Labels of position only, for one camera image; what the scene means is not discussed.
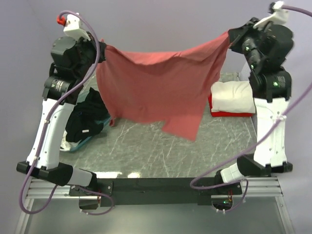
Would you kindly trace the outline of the pink t shirt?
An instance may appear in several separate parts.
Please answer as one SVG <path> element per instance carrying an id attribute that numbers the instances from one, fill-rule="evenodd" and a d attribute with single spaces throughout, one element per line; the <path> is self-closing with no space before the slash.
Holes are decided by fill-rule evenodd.
<path id="1" fill-rule="evenodd" d="M 230 45 L 228 33 L 178 52 L 125 52 L 111 45 L 97 86 L 112 119 L 162 121 L 162 130 L 194 141 Z"/>

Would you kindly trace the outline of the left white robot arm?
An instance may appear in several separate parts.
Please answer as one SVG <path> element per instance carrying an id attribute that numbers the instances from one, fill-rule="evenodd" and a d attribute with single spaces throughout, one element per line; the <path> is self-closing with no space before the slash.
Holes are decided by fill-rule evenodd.
<path id="1" fill-rule="evenodd" d="M 16 170 L 58 186 L 80 186 L 87 196 L 98 190 L 93 172 L 74 168 L 59 161 L 59 149 L 68 118 L 83 84 L 93 74 L 97 63 L 105 61 L 106 44 L 102 41 L 64 36 L 54 41 L 53 62 L 44 84 L 42 114 L 33 148 Z"/>

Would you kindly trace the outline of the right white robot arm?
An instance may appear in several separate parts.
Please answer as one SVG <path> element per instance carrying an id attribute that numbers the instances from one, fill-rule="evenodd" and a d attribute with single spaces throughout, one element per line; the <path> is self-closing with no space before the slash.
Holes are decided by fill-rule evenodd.
<path id="1" fill-rule="evenodd" d="M 285 153 L 283 112 L 290 103 L 291 75 L 282 66 L 293 48 L 293 33 L 282 23 L 264 24 L 251 18 L 239 28 L 229 30 L 230 49 L 243 54 L 250 68 L 249 83 L 256 107 L 257 142 L 252 154 L 243 153 L 236 162 L 216 172 L 214 190 L 224 195 L 231 182 L 248 176 L 264 177 L 293 170 Z"/>

